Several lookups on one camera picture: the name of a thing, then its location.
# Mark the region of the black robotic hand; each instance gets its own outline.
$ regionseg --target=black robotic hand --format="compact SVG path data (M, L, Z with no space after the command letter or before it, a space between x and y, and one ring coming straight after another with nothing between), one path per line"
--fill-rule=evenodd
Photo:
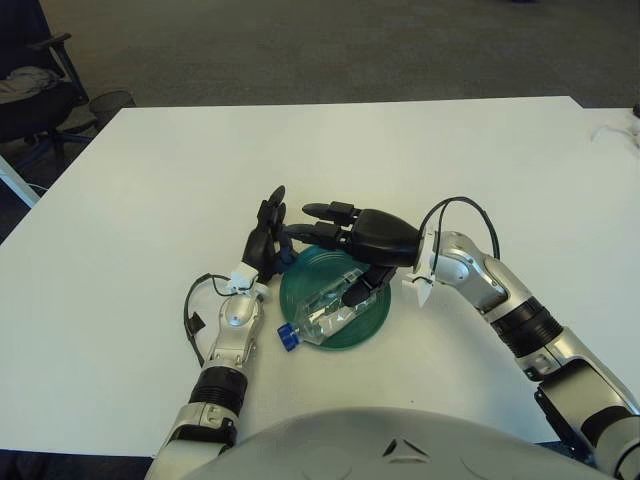
M291 239L284 234L282 221L287 211L283 203L285 188L276 188L258 210L258 225L249 234L242 261L258 270L257 281L267 283L275 273L282 273L296 259Z
M302 208L307 215L333 223L289 225L285 236L327 250L343 250L369 269L342 296L347 306L355 306L383 288L398 267L415 265L420 250L420 233L404 220L380 210L360 210L341 202L310 203ZM341 227L352 225L351 230Z

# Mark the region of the green plate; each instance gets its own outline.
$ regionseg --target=green plate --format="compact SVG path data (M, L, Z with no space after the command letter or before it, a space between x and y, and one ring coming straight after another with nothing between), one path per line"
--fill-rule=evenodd
M344 252L309 247L298 256L296 263L283 276L280 285L280 307L284 318L293 323L298 304L313 293L353 268L363 272L368 265L356 262ZM391 287L387 285L373 305L322 345L327 350L351 348L372 337L382 326L391 306Z

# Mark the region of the bottle cap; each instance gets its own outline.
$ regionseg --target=bottle cap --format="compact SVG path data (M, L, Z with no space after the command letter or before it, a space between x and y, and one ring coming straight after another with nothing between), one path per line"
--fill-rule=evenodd
M285 323L280 328L278 328L278 335L280 335L280 341L284 345L284 348L287 349L287 352L290 352L300 343L300 339L296 332L293 330L293 327L290 323Z

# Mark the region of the table leg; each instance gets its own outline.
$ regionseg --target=table leg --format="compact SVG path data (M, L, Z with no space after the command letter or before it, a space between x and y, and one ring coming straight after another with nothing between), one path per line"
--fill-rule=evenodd
M20 199L32 208L40 197L0 155L0 178Z

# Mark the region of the gray carpet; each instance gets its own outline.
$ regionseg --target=gray carpet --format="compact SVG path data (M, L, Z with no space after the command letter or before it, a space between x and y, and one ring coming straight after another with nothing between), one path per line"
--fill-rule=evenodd
M637 0L45 0L90 94L140 106L638 101Z

